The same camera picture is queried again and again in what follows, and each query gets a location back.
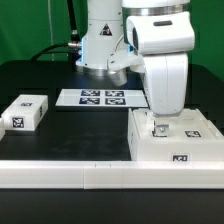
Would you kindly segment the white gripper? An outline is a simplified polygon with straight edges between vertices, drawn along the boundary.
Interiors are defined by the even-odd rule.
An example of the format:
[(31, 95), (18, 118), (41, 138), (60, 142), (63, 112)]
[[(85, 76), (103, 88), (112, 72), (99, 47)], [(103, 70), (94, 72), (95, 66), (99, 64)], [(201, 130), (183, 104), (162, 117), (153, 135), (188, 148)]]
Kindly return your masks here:
[(167, 117), (179, 114), (184, 108), (188, 56), (186, 53), (144, 56), (144, 90), (154, 118), (156, 135), (167, 135)]

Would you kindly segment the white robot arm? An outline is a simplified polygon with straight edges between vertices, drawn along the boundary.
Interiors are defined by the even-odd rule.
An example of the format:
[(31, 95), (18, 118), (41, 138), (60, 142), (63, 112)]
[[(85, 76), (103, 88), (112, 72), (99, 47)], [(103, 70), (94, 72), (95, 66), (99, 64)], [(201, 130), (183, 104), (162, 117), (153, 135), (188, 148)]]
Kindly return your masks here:
[(184, 108), (187, 52), (195, 34), (190, 0), (87, 0), (87, 33), (78, 68), (124, 84), (127, 68), (143, 75), (153, 134), (168, 135)]

